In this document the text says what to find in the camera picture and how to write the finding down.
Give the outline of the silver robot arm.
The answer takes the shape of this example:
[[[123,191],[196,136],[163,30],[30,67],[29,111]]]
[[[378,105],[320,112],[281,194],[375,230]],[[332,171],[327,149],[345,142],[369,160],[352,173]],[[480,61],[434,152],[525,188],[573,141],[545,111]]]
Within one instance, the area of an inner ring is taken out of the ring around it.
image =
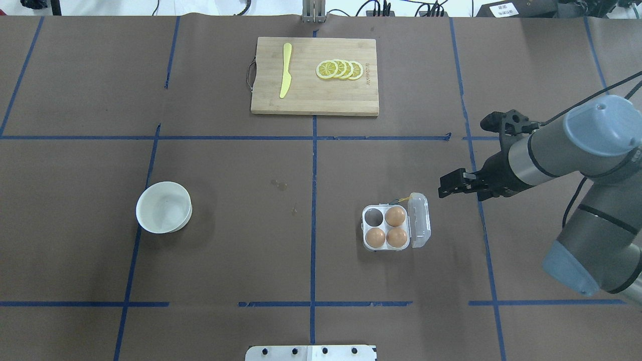
[[[605,95],[536,122],[511,110],[492,112],[481,128],[499,135],[500,151],[477,171],[440,178],[438,195],[511,197],[571,173],[592,186],[543,260],[553,279],[580,295],[602,290],[640,306],[640,111]]]

